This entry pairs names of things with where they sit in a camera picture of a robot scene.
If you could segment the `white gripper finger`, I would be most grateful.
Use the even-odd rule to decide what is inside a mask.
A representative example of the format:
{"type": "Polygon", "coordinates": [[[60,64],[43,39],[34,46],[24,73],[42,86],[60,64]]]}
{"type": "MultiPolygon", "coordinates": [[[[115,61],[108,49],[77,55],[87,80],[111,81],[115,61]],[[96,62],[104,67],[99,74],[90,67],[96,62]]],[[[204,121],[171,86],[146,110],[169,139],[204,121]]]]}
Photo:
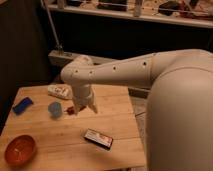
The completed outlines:
{"type": "Polygon", "coordinates": [[[92,104],[89,104],[89,108],[95,112],[96,114],[98,113],[98,109],[97,109],[97,106],[96,104],[92,103],[92,104]]]}
{"type": "Polygon", "coordinates": [[[73,106],[73,110],[74,110],[74,114],[75,115],[78,115],[78,113],[79,113],[79,111],[80,111],[80,108],[79,108],[79,106],[73,106]]]}

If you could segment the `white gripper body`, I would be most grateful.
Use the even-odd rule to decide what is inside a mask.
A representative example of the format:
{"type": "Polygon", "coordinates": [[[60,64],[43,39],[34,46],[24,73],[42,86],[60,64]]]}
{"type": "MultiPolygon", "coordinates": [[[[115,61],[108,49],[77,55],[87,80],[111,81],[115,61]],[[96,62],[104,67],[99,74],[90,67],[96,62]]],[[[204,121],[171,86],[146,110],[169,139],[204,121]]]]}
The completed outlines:
{"type": "Polygon", "coordinates": [[[94,103],[94,93],[92,90],[92,86],[89,84],[73,86],[73,103],[77,109],[80,109],[83,106],[88,106],[93,108],[95,106],[94,103]]]}

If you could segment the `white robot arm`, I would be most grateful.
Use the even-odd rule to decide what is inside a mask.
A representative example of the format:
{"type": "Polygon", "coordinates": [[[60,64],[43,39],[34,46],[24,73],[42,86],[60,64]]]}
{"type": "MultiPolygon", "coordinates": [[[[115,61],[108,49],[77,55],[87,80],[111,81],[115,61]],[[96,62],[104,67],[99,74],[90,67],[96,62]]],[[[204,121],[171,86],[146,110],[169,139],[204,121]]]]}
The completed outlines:
{"type": "Polygon", "coordinates": [[[213,52],[185,49],[95,65],[81,55],[63,67],[76,110],[94,108],[93,84],[149,90],[149,171],[213,171],[213,52]]]}

